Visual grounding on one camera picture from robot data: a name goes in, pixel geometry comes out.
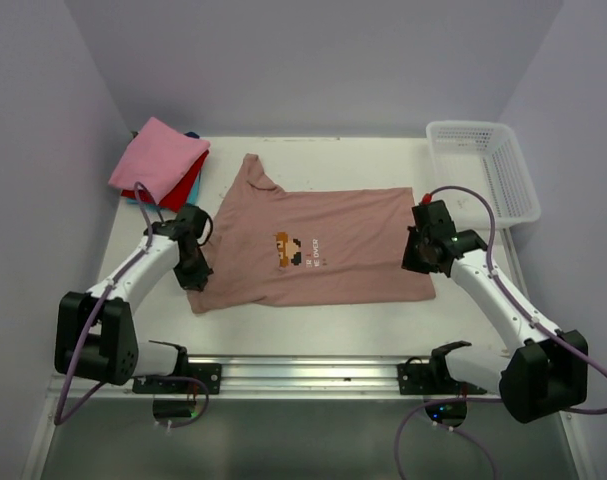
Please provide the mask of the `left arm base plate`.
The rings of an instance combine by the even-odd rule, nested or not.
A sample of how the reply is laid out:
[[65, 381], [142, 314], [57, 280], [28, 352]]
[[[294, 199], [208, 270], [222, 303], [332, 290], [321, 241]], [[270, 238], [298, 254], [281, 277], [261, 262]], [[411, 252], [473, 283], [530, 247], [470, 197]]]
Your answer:
[[132, 391], [148, 395], [197, 395], [208, 391], [210, 395], [218, 395], [222, 370], [220, 363], [188, 363], [178, 373], [169, 376], [135, 378]]

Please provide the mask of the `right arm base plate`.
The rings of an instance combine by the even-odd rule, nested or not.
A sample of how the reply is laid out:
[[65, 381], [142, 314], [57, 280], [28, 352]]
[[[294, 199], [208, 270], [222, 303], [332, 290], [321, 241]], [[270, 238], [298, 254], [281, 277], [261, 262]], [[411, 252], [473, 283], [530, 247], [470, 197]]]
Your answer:
[[455, 397], [485, 395], [487, 391], [476, 385], [453, 380], [448, 375], [439, 377], [430, 361], [421, 357], [410, 357], [396, 365], [398, 390], [401, 395]]

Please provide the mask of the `dusty pink printed t shirt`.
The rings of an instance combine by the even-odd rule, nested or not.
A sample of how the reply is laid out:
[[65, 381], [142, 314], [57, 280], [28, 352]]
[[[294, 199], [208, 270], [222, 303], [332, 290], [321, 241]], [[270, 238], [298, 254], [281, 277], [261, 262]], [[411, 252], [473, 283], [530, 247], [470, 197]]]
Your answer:
[[409, 187], [287, 192], [248, 154], [202, 249], [213, 272], [188, 293], [191, 309], [432, 300], [431, 277], [401, 266], [414, 204]]

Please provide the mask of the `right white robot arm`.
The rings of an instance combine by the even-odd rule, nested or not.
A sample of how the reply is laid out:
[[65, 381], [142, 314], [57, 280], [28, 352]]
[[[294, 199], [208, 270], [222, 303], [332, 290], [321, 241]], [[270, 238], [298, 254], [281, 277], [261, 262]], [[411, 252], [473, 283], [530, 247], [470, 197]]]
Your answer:
[[468, 341], [432, 350], [424, 364], [406, 361], [400, 377], [422, 394], [445, 394], [458, 387], [501, 398], [520, 423], [574, 407], [587, 398], [586, 339], [564, 332], [538, 312], [488, 259], [488, 246], [473, 230], [459, 231], [442, 200], [413, 207], [414, 223], [402, 266], [414, 273], [443, 274], [481, 309], [508, 349], [492, 354]]

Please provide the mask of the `red t shirt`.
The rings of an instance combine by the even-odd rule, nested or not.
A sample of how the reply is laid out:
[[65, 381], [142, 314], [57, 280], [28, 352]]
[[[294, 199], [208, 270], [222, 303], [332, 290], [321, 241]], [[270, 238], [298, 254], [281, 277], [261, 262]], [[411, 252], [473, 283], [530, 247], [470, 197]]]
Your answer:
[[142, 182], [148, 192], [139, 191], [139, 199], [144, 204], [177, 212], [188, 203], [209, 150], [197, 150], [185, 154], [174, 153], [137, 161], [133, 180]]

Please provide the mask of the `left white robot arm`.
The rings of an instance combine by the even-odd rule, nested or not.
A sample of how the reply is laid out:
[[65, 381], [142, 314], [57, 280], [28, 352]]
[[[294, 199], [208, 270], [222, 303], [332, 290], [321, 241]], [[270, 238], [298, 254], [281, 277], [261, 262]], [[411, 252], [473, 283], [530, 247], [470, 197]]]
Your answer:
[[213, 270], [202, 247], [212, 231], [210, 215], [186, 204], [174, 219], [149, 223], [133, 253], [103, 281], [67, 293], [58, 309], [56, 371], [117, 386], [155, 377], [168, 392], [184, 390], [191, 379], [186, 349], [140, 342], [134, 314], [170, 272], [183, 290], [204, 290]]

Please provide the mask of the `teal t shirt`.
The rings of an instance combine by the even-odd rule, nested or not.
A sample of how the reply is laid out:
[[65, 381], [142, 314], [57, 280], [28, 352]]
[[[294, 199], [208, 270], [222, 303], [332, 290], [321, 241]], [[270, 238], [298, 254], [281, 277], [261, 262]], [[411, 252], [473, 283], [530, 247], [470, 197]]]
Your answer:
[[206, 150], [177, 185], [157, 202], [157, 205], [161, 209], [177, 212], [186, 203], [196, 204], [200, 188], [201, 171], [208, 155], [209, 151]]

